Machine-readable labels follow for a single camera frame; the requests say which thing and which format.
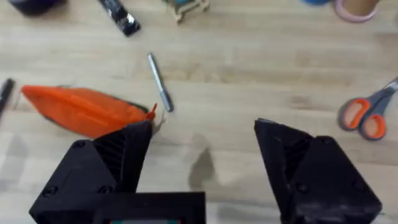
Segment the small wooden easel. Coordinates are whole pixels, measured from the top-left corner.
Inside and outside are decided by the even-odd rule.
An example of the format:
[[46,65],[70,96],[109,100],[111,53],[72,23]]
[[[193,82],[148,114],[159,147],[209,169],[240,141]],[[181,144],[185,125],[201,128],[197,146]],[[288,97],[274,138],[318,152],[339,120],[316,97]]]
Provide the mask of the small wooden easel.
[[178,24],[181,23],[186,13],[195,9],[201,9],[203,12],[206,12],[210,7],[209,0],[163,0],[163,1],[165,1],[169,6]]

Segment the silver pen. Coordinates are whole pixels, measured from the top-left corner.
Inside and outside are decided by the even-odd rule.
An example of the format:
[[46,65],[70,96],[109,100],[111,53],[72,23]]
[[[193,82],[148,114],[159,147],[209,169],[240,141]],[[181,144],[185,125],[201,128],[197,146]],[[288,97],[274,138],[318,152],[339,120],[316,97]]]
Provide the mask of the silver pen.
[[160,97],[162,97],[164,107],[167,112],[171,112],[174,110],[173,103],[170,99],[169,93],[167,93],[166,89],[163,86],[162,79],[160,78],[160,74],[159,74],[159,69],[157,68],[155,57],[152,53],[148,54],[148,61],[149,61],[149,65],[152,69],[152,72],[154,73],[156,85],[159,89]]

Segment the scissor blade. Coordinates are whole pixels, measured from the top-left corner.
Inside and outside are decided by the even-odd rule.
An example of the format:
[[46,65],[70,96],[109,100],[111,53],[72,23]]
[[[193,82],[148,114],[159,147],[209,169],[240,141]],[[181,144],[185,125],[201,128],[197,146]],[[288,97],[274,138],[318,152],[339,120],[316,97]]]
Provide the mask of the scissor blade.
[[393,81],[391,81],[390,83],[388,83],[388,85],[386,85],[384,87],[384,89],[387,88],[392,88],[393,90],[397,91],[398,90],[398,77],[395,78]]

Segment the black 3d-printed part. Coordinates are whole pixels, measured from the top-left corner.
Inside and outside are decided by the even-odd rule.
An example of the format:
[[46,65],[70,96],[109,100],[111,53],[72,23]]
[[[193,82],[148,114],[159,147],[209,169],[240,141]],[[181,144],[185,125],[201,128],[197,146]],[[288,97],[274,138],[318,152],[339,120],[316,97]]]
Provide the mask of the black 3d-printed part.
[[203,192],[136,193],[151,137],[152,123],[143,121],[93,141],[76,141],[29,213],[38,224],[206,223]]
[[265,119],[254,129],[283,224],[369,224],[381,211],[333,138]]

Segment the wood grain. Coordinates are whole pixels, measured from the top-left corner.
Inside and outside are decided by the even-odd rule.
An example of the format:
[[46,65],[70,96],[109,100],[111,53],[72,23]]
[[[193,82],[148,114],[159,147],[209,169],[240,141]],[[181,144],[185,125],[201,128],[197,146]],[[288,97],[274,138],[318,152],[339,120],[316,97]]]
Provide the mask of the wood grain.
[[[349,24],[331,5],[213,0],[208,14],[180,26],[161,1],[123,3],[143,28],[128,39],[96,1],[69,0],[35,19],[1,1],[0,78],[16,79],[17,89],[85,86],[152,106],[161,102],[146,59],[153,52],[176,110],[153,138],[140,192],[205,190],[208,223],[279,223],[253,131],[261,117],[335,137],[384,204],[375,223],[398,222],[398,99],[382,141],[335,121],[346,100],[397,76],[397,1]],[[33,223],[28,209],[80,138],[14,92],[0,122],[1,223]]]

